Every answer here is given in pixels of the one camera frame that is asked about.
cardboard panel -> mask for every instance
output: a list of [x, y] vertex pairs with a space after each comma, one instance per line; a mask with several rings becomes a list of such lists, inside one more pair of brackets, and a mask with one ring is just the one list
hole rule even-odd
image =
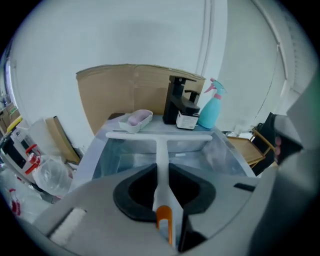
[[167, 88], [134, 88], [134, 111], [150, 110], [155, 115], [163, 115], [167, 97]]
[[112, 113], [147, 109], [163, 114], [169, 76], [195, 80], [187, 81], [185, 89], [199, 93], [205, 82], [196, 74], [152, 65], [103, 65], [79, 71], [76, 79], [81, 102], [93, 133], [97, 133]]
[[58, 118], [56, 116], [47, 118], [45, 122], [54, 142], [61, 150], [65, 159], [69, 162], [79, 164], [80, 158], [71, 146]]

